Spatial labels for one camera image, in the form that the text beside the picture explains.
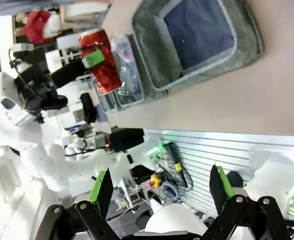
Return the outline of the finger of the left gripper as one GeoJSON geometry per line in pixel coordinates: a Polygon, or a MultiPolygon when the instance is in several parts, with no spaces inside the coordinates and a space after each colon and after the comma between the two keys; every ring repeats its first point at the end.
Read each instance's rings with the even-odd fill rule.
{"type": "Polygon", "coordinates": [[[102,51],[97,49],[53,72],[51,79],[57,88],[61,88],[104,61],[105,57],[102,51]]]}

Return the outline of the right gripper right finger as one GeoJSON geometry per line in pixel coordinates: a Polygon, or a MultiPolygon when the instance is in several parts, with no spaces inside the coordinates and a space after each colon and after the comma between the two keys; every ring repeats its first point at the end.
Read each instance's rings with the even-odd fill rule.
{"type": "Polygon", "coordinates": [[[210,193],[218,216],[201,236],[202,240],[230,240],[241,228],[241,240],[291,239],[275,198],[262,196],[257,201],[236,194],[222,167],[213,165],[210,171],[210,193]]]}

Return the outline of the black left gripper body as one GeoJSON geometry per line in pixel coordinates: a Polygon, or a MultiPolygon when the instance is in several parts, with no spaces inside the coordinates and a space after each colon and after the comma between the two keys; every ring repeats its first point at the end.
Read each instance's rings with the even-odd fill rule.
{"type": "Polygon", "coordinates": [[[67,106],[68,99],[57,93],[45,62],[18,62],[14,69],[18,72],[15,79],[18,97],[25,110],[60,110],[67,106]]]}

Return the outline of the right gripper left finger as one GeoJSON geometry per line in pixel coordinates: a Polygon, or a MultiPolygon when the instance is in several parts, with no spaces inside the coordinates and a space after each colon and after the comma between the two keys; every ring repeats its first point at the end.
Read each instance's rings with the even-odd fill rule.
{"type": "Polygon", "coordinates": [[[106,222],[113,190],[110,171],[101,171],[87,200],[69,208],[59,204],[47,208],[35,239],[73,240],[76,234],[87,233],[91,240],[116,240],[106,222]]]}

